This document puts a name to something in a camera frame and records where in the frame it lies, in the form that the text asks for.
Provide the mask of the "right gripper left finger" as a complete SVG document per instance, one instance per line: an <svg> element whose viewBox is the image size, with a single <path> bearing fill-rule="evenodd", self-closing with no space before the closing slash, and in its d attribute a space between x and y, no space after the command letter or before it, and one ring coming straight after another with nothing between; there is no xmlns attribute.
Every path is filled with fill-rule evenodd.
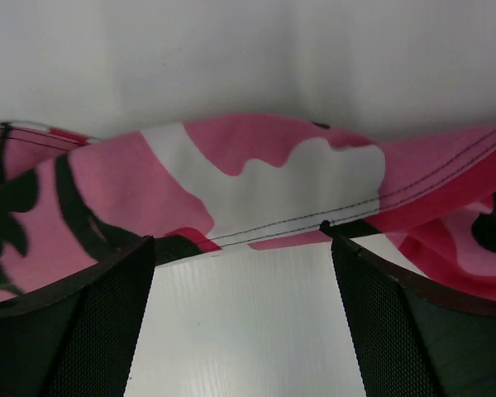
<svg viewBox="0 0 496 397"><path fill-rule="evenodd" d="M152 238L0 303L0 396L122 396L154 272Z"/></svg>

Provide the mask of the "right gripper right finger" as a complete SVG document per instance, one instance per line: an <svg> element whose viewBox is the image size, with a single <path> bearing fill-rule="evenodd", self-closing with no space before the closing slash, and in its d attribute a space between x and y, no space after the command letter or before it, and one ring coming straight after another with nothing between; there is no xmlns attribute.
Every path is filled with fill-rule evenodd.
<svg viewBox="0 0 496 397"><path fill-rule="evenodd" d="M368 396L496 396L496 302L387 261L332 226L331 257Z"/></svg>

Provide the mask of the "pink camouflage trousers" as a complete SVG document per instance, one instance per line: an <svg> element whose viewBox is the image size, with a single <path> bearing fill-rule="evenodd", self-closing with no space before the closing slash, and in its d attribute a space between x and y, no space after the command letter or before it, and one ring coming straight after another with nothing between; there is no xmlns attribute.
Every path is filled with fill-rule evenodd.
<svg viewBox="0 0 496 397"><path fill-rule="evenodd" d="M408 266L496 301L496 126L378 143L269 115L103 141L0 124L0 301L151 236L156 263L383 235Z"/></svg>

